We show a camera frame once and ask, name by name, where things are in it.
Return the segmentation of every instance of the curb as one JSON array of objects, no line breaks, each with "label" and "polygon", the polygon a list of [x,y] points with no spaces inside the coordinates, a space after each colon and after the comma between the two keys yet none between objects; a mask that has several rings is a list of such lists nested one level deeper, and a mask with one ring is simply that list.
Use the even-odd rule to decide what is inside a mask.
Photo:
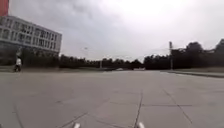
[{"label": "curb", "polygon": [[182,74],[182,75],[193,75],[193,76],[202,76],[202,77],[213,77],[213,78],[224,78],[223,75],[218,74],[205,74],[205,73],[197,73],[197,72],[179,72],[179,71],[167,71],[167,73],[174,73],[174,74]]}]

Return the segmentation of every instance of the cloud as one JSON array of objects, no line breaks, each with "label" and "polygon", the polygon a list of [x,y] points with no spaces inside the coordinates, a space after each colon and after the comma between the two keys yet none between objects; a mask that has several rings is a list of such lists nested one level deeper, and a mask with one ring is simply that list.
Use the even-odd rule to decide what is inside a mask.
[{"label": "cloud", "polygon": [[224,37],[222,0],[10,2],[10,14],[62,33],[61,52],[78,57],[142,58],[168,53],[169,41],[212,48]]}]

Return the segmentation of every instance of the concrete plaza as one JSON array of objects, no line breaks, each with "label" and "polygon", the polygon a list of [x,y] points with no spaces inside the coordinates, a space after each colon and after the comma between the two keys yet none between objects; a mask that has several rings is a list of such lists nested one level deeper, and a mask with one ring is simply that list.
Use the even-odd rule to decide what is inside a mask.
[{"label": "concrete plaza", "polygon": [[224,79],[156,71],[0,73],[3,128],[223,128]]}]

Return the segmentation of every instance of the treeline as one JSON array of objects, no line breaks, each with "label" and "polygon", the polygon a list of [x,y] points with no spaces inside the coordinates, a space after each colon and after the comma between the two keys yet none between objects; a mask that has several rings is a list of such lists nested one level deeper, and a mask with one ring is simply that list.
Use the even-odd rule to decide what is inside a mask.
[{"label": "treeline", "polygon": [[211,50],[204,50],[198,42],[189,43],[186,48],[173,49],[172,56],[147,56],[144,67],[148,70],[224,67],[224,39]]},{"label": "treeline", "polygon": [[[16,50],[0,52],[0,65],[15,64]],[[204,50],[198,42],[191,42],[185,48],[173,49],[170,55],[150,55],[139,60],[128,61],[123,59],[105,58],[99,60],[87,60],[72,56],[52,55],[51,53],[22,49],[22,62],[25,67],[59,67],[59,68],[105,68],[105,69],[135,69],[163,70],[171,68],[171,60],[174,69],[200,68],[200,67],[224,67],[224,39],[211,50]]]}]

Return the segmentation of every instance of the person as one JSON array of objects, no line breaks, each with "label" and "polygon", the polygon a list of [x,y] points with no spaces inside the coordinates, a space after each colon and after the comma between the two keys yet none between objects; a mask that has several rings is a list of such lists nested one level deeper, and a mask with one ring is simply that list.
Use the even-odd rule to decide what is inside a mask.
[{"label": "person", "polygon": [[16,65],[15,65],[15,68],[14,68],[14,71],[17,72],[17,71],[21,71],[21,66],[22,66],[22,61],[20,59],[20,57],[18,56],[17,59],[16,59]]}]

